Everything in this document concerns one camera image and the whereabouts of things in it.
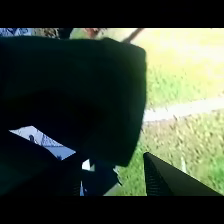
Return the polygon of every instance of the white line on grass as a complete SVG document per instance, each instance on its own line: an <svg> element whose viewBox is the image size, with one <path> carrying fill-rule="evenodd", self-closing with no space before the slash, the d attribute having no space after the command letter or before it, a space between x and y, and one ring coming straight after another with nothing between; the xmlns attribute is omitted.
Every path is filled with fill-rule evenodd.
<svg viewBox="0 0 224 224"><path fill-rule="evenodd" d="M162 121L224 109L224 97L209 98L170 107L145 110L143 122Z"/></svg>

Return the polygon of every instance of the grassy field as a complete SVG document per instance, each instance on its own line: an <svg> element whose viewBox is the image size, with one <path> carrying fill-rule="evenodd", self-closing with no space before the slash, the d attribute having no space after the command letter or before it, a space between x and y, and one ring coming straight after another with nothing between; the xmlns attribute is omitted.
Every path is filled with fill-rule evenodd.
<svg viewBox="0 0 224 224"><path fill-rule="evenodd" d="M122 41L134 29L108 29L97 38ZM224 29L145 29L132 44L147 53L147 108L164 107L224 91ZM145 195L143 152L149 151L224 194L224 111L143 125L122 187L112 195Z"/></svg>

